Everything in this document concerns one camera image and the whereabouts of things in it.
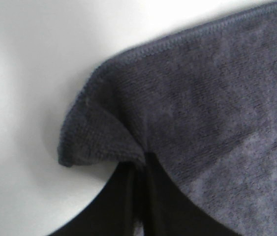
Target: gray fabric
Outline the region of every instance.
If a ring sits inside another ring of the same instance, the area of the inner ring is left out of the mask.
[[[65,119],[60,163],[144,164],[245,236],[277,236],[277,3],[98,68]]]

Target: white surface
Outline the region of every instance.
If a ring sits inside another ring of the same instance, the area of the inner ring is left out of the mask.
[[[101,190],[115,164],[57,164],[59,130],[111,55],[268,0],[1,0],[0,236],[42,236]]]

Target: white background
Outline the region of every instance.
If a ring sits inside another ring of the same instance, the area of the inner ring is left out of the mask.
[[[57,163],[64,115],[101,62],[267,1],[0,0],[0,236],[52,232],[113,172]]]

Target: microfiber towel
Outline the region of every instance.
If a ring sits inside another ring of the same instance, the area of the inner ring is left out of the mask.
[[[68,112],[65,166],[143,170],[244,236],[277,236],[277,2],[139,46],[100,66]]]

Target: gray towel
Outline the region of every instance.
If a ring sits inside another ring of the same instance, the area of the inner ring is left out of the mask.
[[[277,2],[124,52],[64,121],[59,162],[144,166],[244,236],[277,236]]]

